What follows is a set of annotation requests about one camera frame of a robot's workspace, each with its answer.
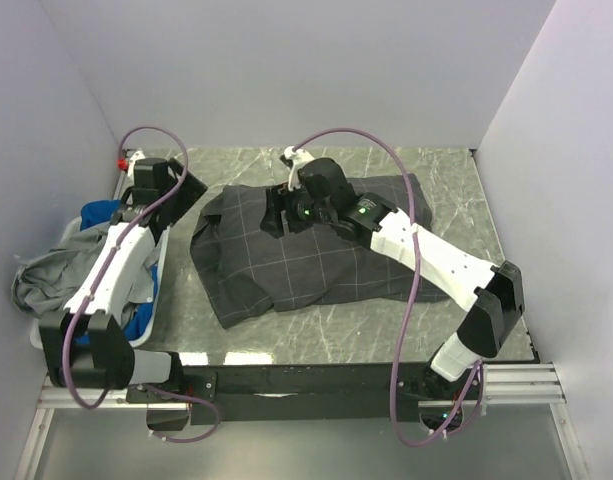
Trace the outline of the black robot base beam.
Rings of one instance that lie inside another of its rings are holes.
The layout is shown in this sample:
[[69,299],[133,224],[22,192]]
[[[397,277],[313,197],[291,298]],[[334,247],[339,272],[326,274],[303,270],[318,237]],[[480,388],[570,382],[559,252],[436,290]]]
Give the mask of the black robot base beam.
[[130,404],[171,403],[186,395],[217,407],[224,421],[373,419],[390,416],[418,422],[422,402],[474,400],[481,374],[464,373],[448,382],[422,362],[398,366],[390,394],[392,366],[386,363],[329,365],[183,366],[158,392],[131,387]]

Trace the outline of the dark grey checked pillowcase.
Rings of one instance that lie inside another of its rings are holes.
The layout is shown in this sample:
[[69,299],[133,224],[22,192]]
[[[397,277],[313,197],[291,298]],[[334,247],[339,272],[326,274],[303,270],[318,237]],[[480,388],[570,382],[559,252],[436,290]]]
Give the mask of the dark grey checked pillowcase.
[[220,325],[269,311],[373,298],[404,301],[413,272],[316,225],[274,239],[260,228],[262,186],[227,185],[201,210],[190,256]]

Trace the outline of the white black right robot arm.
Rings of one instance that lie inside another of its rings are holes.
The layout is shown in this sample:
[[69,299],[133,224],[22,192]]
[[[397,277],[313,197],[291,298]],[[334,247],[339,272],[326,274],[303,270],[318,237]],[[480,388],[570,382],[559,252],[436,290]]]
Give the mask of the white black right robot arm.
[[274,238],[326,225],[344,240],[417,272],[445,292],[465,318],[431,357],[425,387],[446,399],[479,360],[494,358],[523,316],[520,269],[495,265],[451,245],[410,219],[410,213],[381,196],[358,194],[331,158],[287,149],[286,182],[267,188],[262,231]]

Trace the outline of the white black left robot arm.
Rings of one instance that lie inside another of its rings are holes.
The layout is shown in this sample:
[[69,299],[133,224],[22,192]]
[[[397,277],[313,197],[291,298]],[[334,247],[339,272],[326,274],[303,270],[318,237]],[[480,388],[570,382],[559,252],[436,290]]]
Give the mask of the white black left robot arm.
[[120,320],[160,238],[208,188],[176,159],[138,159],[132,179],[86,279],[61,310],[40,319],[39,335],[53,385],[116,390],[150,383],[172,402],[186,388],[178,355],[134,349]]

